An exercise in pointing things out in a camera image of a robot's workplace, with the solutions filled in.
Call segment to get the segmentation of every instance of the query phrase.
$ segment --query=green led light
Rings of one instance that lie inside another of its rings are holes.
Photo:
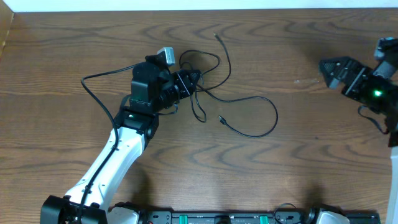
[[[382,91],[375,90],[375,91],[373,92],[373,94],[374,94],[374,96],[381,96],[383,93],[382,93]]]

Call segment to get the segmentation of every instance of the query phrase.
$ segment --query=green connector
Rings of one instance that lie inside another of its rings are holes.
[[[188,224],[188,215],[180,215],[180,224]]]
[[[266,215],[260,216],[260,224],[269,224],[268,216],[266,216]]]

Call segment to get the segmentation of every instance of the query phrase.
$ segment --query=wooden table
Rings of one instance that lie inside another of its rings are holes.
[[[377,39],[396,30],[398,9],[18,13],[0,63],[0,222],[38,222],[44,200],[63,196],[102,150],[111,124],[81,77],[169,46],[176,57],[188,49],[220,55],[220,67],[205,77],[205,86],[215,85],[228,64],[214,31],[233,72],[212,93],[270,98],[280,115],[275,131],[249,139],[218,122],[222,114],[237,129],[263,133],[275,119],[263,101],[222,104],[200,94],[203,124],[183,100],[177,115],[161,117],[113,203],[273,210],[323,202],[377,210],[384,219],[388,137],[357,114],[358,103],[325,86],[318,61],[349,55],[373,67]],[[190,61],[203,70],[215,62]],[[88,86],[116,114],[130,81],[125,72]]]

